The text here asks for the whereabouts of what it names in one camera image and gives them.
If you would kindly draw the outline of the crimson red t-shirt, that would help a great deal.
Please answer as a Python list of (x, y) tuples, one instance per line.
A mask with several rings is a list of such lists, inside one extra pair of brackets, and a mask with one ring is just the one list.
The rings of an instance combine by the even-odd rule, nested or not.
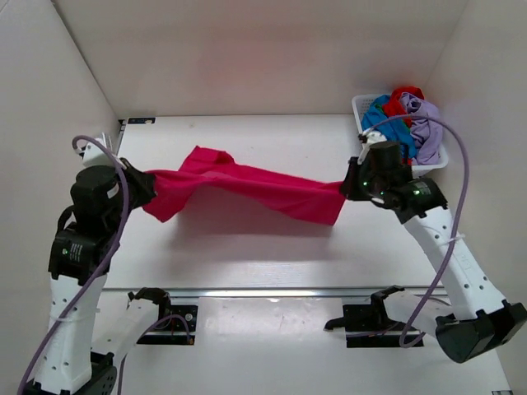
[(252, 199), (290, 218), (334, 225), (345, 198), (340, 183), (323, 183), (240, 165), (226, 151), (196, 146), (178, 170), (149, 170), (156, 197), (143, 207), (160, 222), (182, 211), (202, 187), (214, 187)]

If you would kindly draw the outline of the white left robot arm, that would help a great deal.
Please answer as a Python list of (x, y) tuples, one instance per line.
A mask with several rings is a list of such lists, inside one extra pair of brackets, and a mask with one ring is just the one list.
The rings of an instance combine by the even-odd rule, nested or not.
[(72, 205), (58, 220), (48, 272), (52, 289), (49, 330), (17, 389), (19, 394), (110, 394), (118, 367), (150, 327), (172, 317), (159, 288), (129, 293), (124, 312), (93, 340), (100, 295), (128, 215), (155, 196), (155, 177), (126, 159), (77, 174)]

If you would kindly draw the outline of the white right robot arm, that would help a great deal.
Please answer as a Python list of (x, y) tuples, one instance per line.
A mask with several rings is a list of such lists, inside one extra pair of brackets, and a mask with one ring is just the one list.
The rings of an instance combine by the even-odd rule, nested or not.
[(371, 145), (350, 158), (340, 193), (392, 211), (425, 253), (450, 303), (391, 286), (371, 295), (369, 319), (379, 329), (404, 323), (431, 335), (451, 360), (464, 363), (513, 338), (526, 323), (526, 308), (507, 301), (488, 279), (437, 184), (414, 178), (405, 155), (396, 142)]

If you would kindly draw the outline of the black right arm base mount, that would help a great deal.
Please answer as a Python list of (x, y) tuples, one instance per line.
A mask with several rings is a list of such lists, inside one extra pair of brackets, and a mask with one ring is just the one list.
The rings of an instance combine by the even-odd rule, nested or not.
[(390, 286), (366, 297), (365, 301), (344, 301), (342, 315), (324, 325), (326, 332), (343, 329), (347, 348), (399, 348), (405, 323), (388, 318), (384, 302), (388, 296), (405, 291)]

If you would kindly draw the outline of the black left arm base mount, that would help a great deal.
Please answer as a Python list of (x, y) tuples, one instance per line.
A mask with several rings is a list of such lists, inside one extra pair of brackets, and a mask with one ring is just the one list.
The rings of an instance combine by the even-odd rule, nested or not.
[(193, 346), (198, 323), (198, 299), (168, 296), (168, 305), (157, 323), (138, 345)]

